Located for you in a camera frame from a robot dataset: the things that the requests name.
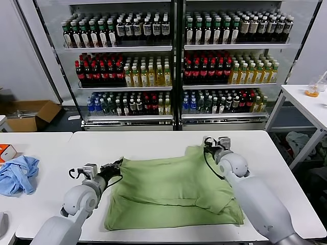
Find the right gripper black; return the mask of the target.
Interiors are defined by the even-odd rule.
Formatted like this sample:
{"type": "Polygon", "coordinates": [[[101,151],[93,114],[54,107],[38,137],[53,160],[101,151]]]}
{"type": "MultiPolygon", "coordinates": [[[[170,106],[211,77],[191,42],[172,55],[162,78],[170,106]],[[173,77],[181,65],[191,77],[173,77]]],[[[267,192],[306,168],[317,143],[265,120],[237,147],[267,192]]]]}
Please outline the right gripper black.
{"type": "Polygon", "coordinates": [[[207,142],[206,143],[206,153],[210,153],[214,156],[216,153],[221,152],[221,146],[216,142],[207,142]]]}

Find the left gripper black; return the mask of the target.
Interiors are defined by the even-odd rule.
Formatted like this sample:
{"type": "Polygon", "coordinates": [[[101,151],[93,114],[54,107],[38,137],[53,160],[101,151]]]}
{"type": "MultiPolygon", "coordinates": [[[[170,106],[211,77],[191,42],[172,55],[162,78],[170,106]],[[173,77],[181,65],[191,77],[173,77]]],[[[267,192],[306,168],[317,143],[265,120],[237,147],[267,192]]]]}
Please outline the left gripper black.
{"type": "Polygon", "coordinates": [[[124,166],[123,159],[116,160],[114,163],[107,163],[100,167],[100,176],[102,178],[112,178],[121,174],[120,169],[124,166]]]}

